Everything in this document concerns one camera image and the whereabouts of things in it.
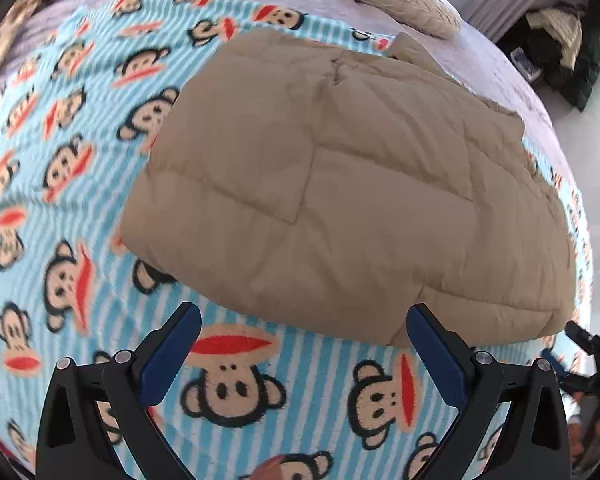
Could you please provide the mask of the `beige quilted puffer jacket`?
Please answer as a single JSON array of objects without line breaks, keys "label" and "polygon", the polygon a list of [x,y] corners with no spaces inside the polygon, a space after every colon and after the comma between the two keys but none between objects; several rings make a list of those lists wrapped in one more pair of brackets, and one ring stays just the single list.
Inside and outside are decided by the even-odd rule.
[{"label": "beige quilted puffer jacket", "polygon": [[571,318],[576,265],[523,135],[409,36],[378,56],[253,29],[184,86],[121,237],[265,321],[403,346],[422,302],[474,346],[540,338]]}]

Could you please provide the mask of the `pile of dark clothes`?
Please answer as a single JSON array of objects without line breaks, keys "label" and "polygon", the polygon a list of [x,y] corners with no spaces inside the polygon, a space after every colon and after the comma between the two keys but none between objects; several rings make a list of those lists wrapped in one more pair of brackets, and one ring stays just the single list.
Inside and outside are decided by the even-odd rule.
[{"label": "pile of dark clothes", "polygon": [[528,11],[498,47],[521,50],[552,90],[584,110],[600,76],[600,12],[568,3]]}]

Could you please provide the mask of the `blue striped monkey blanket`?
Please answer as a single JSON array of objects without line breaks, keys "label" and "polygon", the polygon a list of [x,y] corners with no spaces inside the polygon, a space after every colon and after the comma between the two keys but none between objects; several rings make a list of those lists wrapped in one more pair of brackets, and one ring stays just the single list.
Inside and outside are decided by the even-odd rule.
[{"label": "blue striped monkey blanket", "polygon": [[79,10],[0,95],[0,455],[34,473],[45,389],[61,356],[107,361],[183,301],[227,323],[199,351],[248,359],[254,408],[230,426],[194,414],[184,367],[149,413],[199,479],[395,479],[434,450],[454,412],[396,349],[230,312],[146,270],[118,234],[147,162],[142,104],[166,110],[226,40],[265,24],[246,0],[140,0]]}]

